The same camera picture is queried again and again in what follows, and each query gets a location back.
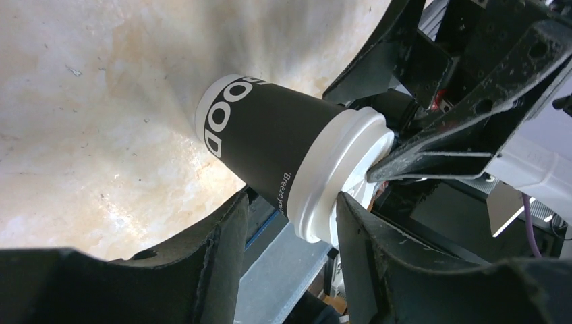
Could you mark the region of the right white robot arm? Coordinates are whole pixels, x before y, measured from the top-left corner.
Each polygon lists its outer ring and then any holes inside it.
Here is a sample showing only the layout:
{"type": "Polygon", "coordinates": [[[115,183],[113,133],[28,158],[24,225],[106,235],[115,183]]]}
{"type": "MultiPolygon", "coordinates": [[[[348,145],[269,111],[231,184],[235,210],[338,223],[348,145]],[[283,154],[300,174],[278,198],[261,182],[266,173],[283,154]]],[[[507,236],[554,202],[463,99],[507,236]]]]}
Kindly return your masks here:
{"type": "Polygon", "coordinates": [[[396,79],[398,145],[373,182],[484,173],[571,219],[571,18],[542,1],[391,1],[325,90],[346,103],[396,79]]]}

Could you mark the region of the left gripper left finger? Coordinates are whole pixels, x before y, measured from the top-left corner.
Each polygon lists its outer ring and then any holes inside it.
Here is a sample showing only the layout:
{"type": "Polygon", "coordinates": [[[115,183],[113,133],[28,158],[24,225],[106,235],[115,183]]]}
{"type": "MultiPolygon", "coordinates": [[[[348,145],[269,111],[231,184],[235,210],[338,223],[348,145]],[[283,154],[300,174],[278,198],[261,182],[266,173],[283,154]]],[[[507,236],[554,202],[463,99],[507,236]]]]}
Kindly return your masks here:
{"type": "Polygon", "coordinates": [[[1,322],[232,323],[248,207],[240,191],[126,260],[73,248],[2,250],[1,322]]]}

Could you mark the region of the black paper coffee cup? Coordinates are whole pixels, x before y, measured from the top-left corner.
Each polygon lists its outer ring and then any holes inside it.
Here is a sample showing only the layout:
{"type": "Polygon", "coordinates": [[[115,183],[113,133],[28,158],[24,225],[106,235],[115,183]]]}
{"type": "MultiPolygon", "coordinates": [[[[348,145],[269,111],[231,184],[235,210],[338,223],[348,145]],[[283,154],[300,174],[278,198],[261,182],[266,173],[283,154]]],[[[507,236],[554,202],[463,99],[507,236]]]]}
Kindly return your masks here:
{"type": "Polygon", "coordinates": [[[231,74],[203,94],[195,122],[217,159],[296,220],[334,172],[355,117],[353,109],[231,74]]]}

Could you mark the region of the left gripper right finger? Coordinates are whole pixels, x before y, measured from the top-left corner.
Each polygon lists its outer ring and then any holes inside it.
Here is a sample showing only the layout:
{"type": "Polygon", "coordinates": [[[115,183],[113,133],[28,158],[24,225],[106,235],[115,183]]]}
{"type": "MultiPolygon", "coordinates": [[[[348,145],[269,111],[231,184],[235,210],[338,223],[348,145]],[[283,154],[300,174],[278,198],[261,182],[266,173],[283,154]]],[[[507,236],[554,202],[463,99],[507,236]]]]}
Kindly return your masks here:
{"type": "Polygon", "coordinates": [[[570,323],[571,261],[488,265],[432,249],[337,195],[337,231],[352,323],[570,323]]]}

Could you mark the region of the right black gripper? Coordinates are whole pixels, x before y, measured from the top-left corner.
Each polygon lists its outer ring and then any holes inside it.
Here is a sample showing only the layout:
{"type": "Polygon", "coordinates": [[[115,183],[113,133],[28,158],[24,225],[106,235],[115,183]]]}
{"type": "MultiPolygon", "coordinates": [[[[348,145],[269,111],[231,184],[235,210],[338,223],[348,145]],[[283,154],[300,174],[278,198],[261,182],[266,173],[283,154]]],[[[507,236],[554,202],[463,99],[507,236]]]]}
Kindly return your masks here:
{"type": "Polygon", "coordinates": [[[345,103],[402,85],[407,112],[447,112],[369,182],[474,179],[571,76],[571,21],[540,1],[391,1],[324,91],[345,103]]]}

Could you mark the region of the white plastic cup lid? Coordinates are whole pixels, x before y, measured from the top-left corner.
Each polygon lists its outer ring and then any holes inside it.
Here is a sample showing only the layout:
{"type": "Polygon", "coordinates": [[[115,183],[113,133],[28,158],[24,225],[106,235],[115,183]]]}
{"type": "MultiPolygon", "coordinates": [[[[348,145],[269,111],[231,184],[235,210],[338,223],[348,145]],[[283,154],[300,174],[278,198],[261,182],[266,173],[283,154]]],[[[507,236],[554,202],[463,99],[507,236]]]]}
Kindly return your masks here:
{"type": "Polygon", "coordinates": [[[301,239],[338,244],[338,193],[348,193],[367,207],[375,188],[367,171],[389,154],[394,139],[385,116],[371,107],[345,110],[321,129],[299,166],[287,201],[286,215],[301,239]]]}

